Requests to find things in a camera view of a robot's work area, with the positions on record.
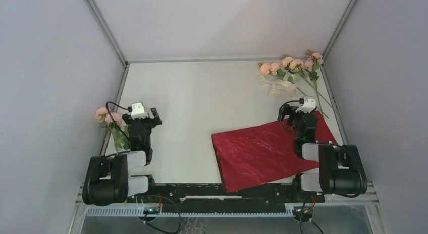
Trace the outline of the pink flower stem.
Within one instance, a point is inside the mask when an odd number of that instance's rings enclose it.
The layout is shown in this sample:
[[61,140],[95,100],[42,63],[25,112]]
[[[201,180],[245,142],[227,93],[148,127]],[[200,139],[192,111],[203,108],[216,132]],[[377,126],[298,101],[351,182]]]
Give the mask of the pink flower stem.
[[128,126],[118,113],[109,113],[109,108],[101,107],[95,111],[94,117],[101,127],[110,130],[116,152],[129,150]]
[[[272,75],[272,76],[280,77],[280,76],[285,76],[286,74],[290,74],[283,67],[281,67],[279,63],[259,62],[258,65],[259,65],[259,75],[264,75],[264,76]],[[300,93],[303,96],[307,96],[307,94],[302,89],[300,89],[299,86],[297,89],[298,89],[297,93]]]
[[[284,59],[281,60],[281,66],[289,73],[298,75],[301,79],[303,79],[311,88],[312,86],[308,83],[308,78],[306,72],[302,69],[302,66],[304,64],[304,60],[298,59],[298,58],[292,58],[288,55],[284,55]],[[322,99],[332,110],[334,113],[336,113],[339,118],[342,120],[343,117],[340,115],[337,109],[333,107],[333,105],[327,100],[326,97],[323,96]]]
[[308,50],[306,52],[307,60],[304,62],[302,69],[306,72],[308,83],[312,86],[312,88],[315,90],[316,98],[318,100],[319,104],[319,110],[322,113],[323,117],[329,118],[322,109],[320,98],[323,98],[323,96],[320,94],[318,90],[318,73],[317,70],[320,68],[320,66],[323,64],[323,56],[320,53],[314,52],[312,50]]

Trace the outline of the red wrapping paper sheet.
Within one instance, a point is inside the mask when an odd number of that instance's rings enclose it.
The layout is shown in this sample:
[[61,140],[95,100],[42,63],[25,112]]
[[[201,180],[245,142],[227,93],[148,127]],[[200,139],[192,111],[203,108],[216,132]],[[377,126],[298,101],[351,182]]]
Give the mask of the red wrapping paper sheet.
[[212,134],[224,190],[244,190],[318,168],[316,161],[295,154],[294,132],[284,120]]

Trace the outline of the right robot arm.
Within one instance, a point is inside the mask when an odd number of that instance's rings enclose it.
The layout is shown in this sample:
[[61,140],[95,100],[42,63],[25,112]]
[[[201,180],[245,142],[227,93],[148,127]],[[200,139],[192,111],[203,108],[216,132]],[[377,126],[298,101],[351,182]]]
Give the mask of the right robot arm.
[[312,194],[308,184],[315,184],[315,192],[356,198],[366,193],[367,177],[355,145],[321,142],[316,138],[319,118],[315,111],[301,112],[296,106],[284,103],[278,112],[278,122],[295,137],[294,154],[300,159],[318,162],[318,174],[300,177],[292,187],[292,197],[306,201]]

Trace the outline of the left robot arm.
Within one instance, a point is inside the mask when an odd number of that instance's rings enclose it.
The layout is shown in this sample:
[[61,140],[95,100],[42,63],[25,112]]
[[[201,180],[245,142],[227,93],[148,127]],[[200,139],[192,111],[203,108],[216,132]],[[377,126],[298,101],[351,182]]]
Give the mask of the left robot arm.
[[162,120],[156,108],[150,111],[152,117],[123,115],[130,134],[130,150],[90,159],[82,191],[85,204],[107,206],[123,203],[137,194],[145,202],[157,198],[158,189],[151,175],[130,175],[131,170],[148,166],[152,161],[151,132],[162,124]]

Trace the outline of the cream ribbon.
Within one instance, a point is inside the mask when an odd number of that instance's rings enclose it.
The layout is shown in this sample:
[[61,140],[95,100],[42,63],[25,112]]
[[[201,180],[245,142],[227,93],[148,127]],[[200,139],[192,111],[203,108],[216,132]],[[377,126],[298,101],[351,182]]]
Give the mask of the cream ribbon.
[[269,97],[287,96],[291,98],[298,92],[299,78],[292,74],[286,74],[280,77],[259,75],[257,77],[257,83],[269,89],[267,92]]

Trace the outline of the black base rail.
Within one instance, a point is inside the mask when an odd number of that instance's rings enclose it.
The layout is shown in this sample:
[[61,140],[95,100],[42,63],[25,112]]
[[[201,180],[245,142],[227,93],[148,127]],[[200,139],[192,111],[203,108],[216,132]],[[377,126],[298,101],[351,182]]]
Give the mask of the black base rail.
[[301,191],[290,183],[268,183],[230,193],[221,184],[157,184],[148,193],[126,200],[127,204],[153,206],[160,211],[176,210],[178,213],[280,211],[285,206],[297,206],[303,202],[309,207],[311,203],[324,203],[325,197]]

